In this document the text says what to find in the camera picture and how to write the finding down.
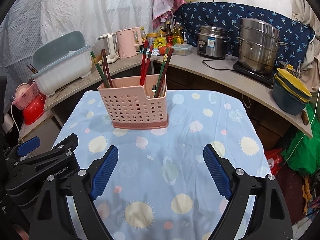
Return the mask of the person's left hand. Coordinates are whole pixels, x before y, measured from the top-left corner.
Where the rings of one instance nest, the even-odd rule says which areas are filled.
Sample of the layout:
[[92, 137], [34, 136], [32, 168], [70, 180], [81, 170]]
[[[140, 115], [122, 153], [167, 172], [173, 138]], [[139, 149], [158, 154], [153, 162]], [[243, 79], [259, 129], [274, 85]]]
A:
[[13, 228], [15, 229], [15, 231], [18, 233], [18, 235], [20, 236], [20, 238], [22, 240], [28, 240], [29, 239], [29, 235], [20, 226], [13, 225]]

